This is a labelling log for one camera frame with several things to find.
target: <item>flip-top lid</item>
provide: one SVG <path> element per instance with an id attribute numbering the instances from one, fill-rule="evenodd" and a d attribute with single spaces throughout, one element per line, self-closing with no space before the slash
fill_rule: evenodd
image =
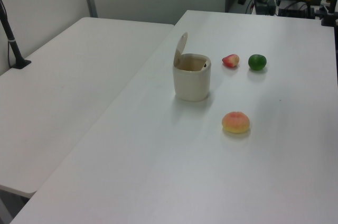
<path id="1" fill-rule="evenodd" d="M 175 57 L 174 57 L 174 67 L 177 67 L 177 65 L 180 63 L 181 56 L 185 48 L 187 39 L 188 39 L 188 33 L 185 32 L 180 38 L 179 43 L 177 44 L 177 47 L 176 47 Z"/>

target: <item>green fruit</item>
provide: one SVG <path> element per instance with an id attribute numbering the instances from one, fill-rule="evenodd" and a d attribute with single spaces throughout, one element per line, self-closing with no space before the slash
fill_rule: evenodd
<path id="1" fill-rule="evenodd" d="M 254 54 L 249 57 L 249 67 L 254 71 L 262 70 L 266 65 L 266 58 L 263 55 Z"/>

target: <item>white table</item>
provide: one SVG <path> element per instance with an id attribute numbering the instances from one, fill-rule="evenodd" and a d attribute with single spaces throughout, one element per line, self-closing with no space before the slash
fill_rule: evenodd
<path id="1" fill-rule="evenodd" d="M 185 31 L 184 52 L 212 62 L 202 102 L 175 98 Z M 232 53 L 240 64 L 225 68 Z M 263 72 L 249 70 L 254 53 Z M 248 133 L 222 131 L 231 111 Z M 337 121 L 332 28 L 188 11 L 12 224 L 337 223 Z"/>
<path id="2" fill-rule="evenodd" d="M 172 25 L 83 18 L 0 77 L 0 189 L 31 197 Z"/>

